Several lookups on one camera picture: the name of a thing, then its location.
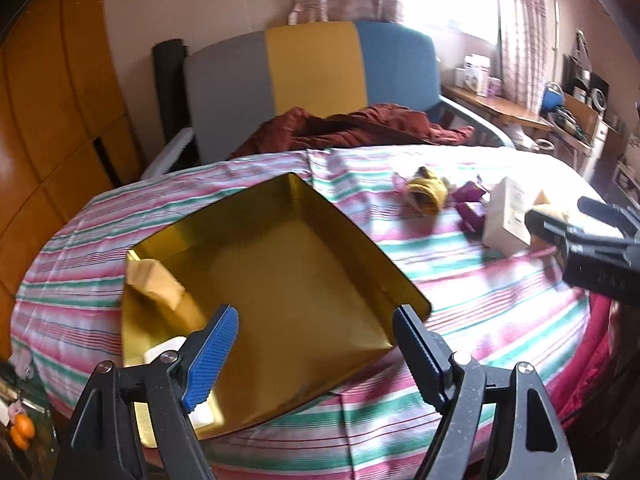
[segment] beige wall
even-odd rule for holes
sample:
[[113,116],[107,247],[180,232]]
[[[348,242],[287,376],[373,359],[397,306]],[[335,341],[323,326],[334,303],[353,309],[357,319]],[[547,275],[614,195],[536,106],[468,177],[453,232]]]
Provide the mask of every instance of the beige wall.
[[151,48],[183,38],[191,52],[253,30],[283,25],[293,0],[104,0],[118,82],[147,161],[164,146]]
[[[584,31],[594,71],[609,83],[609,107],[615,111],[627,129],[638,122],[634,102],[640,99],[640,63],[598,0],[558,0],[560,5],[560,53],[556,80],[562,76],[562,54],[568,54],[575,37],[575,28]],[[552,79],[555,35],[554,0],[546,0],[549,42],[548,79]],[[640,174],[640,157],[630,156],[630,162]]]

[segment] striped tablecloth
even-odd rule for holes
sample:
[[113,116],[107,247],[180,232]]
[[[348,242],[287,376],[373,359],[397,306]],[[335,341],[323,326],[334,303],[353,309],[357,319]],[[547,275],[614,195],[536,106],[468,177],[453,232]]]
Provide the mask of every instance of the striped tablecloth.
[[[95,197],[42,249],[18,291],[14,349],[34,356],[50,400],[70,415],[95,364],[121,361],[124,258],[140,240],[268,178],[293,171],[335,203],[433,304],[426,325],[483,363],[532,362],[545,383],[571,358],[588,321],[583,291],[568,288],[550,252],[504,259],[460,232],[455,210],[433,224],[394,191],[398,165],[428,165],[463,183],[489,186],[507,174],[597,197],[549,156],[507,148],[396,146],[277,153],[220,162]],[[592,232],[602,232],[596,224]],[[492,411],[482,415],[476,453]],[[219,478],[411,478],[439,416],[424,404],[398,351],[352,381],[277,420],[204,443]]]

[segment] red blanket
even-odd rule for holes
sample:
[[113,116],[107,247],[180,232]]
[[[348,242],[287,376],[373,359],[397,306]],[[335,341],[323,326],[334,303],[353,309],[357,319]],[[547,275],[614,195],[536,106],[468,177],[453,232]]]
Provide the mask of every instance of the red blanket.
[[425,113],[393,104],[373,105],[348,116],[326,119],[315,117],[302,108],[292,108],[262,124],[230,158],[307,148],[324,150],[424,143],[457,146],[473,132],[472,126],[444,130],[439,124],[431,123]]

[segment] screw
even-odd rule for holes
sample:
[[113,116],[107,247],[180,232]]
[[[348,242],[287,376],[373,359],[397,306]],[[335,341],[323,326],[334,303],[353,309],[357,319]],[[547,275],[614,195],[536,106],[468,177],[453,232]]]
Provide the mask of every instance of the screw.
[[98,365],[95,367],[95,370],[99,374],[105,374],[107,372],[110,372],[112,368],[113,368],[113,363],[111,361],[102,361],[98,363]]
[[162,352],[160,354],[160,360],[165,363],[175,363],[178,360],[178,352],[175,350],[167,350],[166,352]]
[[453,354],[453,360],[459,365],[468,365],[471,362],[471,354],[469,352],[459,350]]
[[521,374],[530,374],[535,370],[535,368],[533,367],[533,365],[531,363],[518,363],[518,371]]

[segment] blue textured rubber pad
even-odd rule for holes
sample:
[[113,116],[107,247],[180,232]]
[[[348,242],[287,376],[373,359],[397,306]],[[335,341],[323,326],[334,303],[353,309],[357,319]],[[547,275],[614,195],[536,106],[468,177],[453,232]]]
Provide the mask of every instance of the blue textured rubber pad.
[[187,373],[182,404],[191,413],[201,404],[218,380],[218,374],[238,335],[238,311],[228,307],[215,325]]

